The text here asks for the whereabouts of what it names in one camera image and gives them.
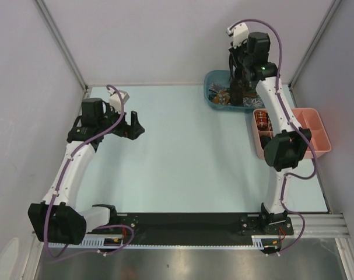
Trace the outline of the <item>dark brown paisley tie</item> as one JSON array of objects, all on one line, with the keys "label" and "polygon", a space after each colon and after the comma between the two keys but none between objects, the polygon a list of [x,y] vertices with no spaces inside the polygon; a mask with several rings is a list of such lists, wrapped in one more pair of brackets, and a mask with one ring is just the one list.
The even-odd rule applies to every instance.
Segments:
[{"label": "dark brown paisley tie", "polygon": [[229,55],[229,71],[230,71],[230,100],[233,106],[243,107],[244,95],[251,90],[250,82],[246,79],[243,68],[237,66],[233,54]]}]

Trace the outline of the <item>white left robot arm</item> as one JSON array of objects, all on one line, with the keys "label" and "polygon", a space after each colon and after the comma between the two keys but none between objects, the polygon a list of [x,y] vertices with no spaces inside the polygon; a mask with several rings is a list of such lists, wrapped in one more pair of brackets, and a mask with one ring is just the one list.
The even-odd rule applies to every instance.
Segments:
[{"label": "white left robot arm", "polygon": [[68,132],[64,159],[58,174],[40,203],[32,203],[28,216],[39,241],[78,245],[84,236],[101,228],[115,232],[119,226],[116,208],[95,204],[85,211],[76,210],[79,187],[106,135],[136,140],[145,132],[135,111],[126,122],[124,105],[128,98],[119,94],[108,102],[101,98],[84,99],[81,114]]}]

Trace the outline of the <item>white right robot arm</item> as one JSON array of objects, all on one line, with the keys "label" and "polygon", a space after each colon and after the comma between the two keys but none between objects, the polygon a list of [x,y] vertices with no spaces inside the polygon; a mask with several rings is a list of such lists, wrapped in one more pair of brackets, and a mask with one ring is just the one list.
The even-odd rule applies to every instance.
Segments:
[{"label": "white right robot arm", "polygon": [[280,66],[268,61],[271,45],[269,35],[249,32],[244,23],[232,27],[228,34],[233,39],[229,49],[232,77],[251,83],[272,124],[273,137],[264,148],[264,158],[271,173],[258,227],[266,234],[273,234],[281,225],[288,223],[288,180],[310,147],[311,131],[302,128],[290,105],[284,100],[280,86]]}]

